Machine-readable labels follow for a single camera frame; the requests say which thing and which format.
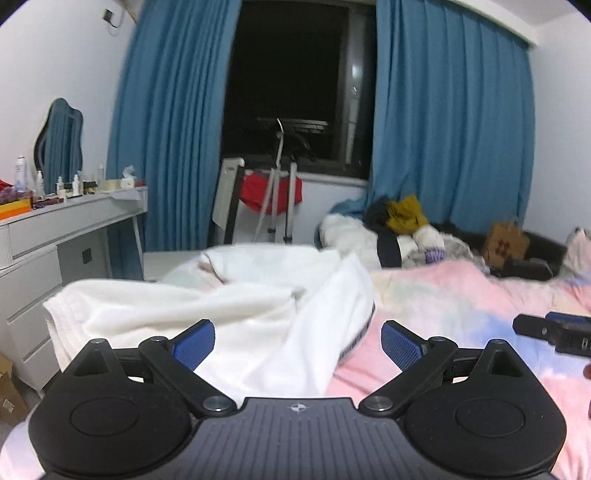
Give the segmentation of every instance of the yellow cloth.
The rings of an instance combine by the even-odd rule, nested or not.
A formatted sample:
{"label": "yellow cloth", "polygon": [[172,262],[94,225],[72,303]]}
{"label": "yellow cloth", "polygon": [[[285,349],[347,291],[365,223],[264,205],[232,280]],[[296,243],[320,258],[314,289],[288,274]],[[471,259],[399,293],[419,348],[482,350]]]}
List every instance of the yellow cloth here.
{"label": "yellow cloth", "polygon": [[401,202],[388,202],[387,209],[386,226],[400,235],[411,235],[429,223],[415,194],[409,195]]}

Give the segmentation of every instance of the window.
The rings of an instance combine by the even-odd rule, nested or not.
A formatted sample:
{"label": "window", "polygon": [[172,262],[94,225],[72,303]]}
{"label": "window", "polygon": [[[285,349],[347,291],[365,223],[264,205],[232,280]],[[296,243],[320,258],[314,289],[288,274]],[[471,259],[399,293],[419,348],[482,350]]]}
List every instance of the window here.
{"label": "window", "polygon": [[[375,7],[246,0],[226,88],[223,156],[270,167],[280,118],[291,133],[284,155],[295,155],[300,171],[366,179],[375,68]],[[311,154],[298,148],[302,139]]]}

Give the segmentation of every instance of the wall outlet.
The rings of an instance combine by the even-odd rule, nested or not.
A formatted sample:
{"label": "wall outlet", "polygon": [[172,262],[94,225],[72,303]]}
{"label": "wall outlet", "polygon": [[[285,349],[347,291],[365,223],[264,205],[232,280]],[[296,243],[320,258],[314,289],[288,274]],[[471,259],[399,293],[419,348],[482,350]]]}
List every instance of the wall outlet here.
{"label": "wall outlet", "polygon": [[103,13],[103,20],[112,25],[111,20],[113,20],[113,12],[109,9],[105,9],[105,13]]}
{"label": "wall outlet", "polygon": [[92,252],[90,251],[90,248],[87,248],[86,250],[82,251],[82,263],[86,265],[90,262],[92,262]]}

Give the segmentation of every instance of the logo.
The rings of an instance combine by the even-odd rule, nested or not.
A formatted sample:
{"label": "logo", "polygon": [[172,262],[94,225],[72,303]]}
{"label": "logo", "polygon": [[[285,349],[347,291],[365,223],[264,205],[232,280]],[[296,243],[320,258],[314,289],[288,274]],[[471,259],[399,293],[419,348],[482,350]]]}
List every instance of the logo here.
{"label": "logo", "polygon": [[294,411],[296,413],[302,413],[305,412],[306,410],[308,410],[308,407],[306,407],[303,403],[294,403],[291,407],[290,407],[291,411]]}

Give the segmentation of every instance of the desk drawer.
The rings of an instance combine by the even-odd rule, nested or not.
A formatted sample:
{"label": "desk drawer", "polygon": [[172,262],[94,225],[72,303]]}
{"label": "desk drawer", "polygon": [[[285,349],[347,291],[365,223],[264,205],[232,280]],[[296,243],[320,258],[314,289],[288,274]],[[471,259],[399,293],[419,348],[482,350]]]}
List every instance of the desk drawer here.
{"label": "desk drawer", "polygon": [[15,369],[18,378],[30,387],[37,391],[45,387],[60,370],[51,339],[47,339],[47,342],[23,364],[15,365]]}
{"label": "desk drawer", "polygon": [[46,318],[49,312],[43,308],[44,297],[39,303],[21,313],[8,324],[8,330],[19,358],[26,358],[49,337]]}
{"label": "desk drawer", "polygon": [[0,321],[7,320],[61,285],[57,248],[23,262],[0,277]]}
{"label": "desk drawer", "polygon": [[9,224],[10,244],[15,257],[50,243],[61,242],[76,233],[85,233],[143,211],[141,201],[117,201],[111,197],[91,199],[66,207],[48,210]]}

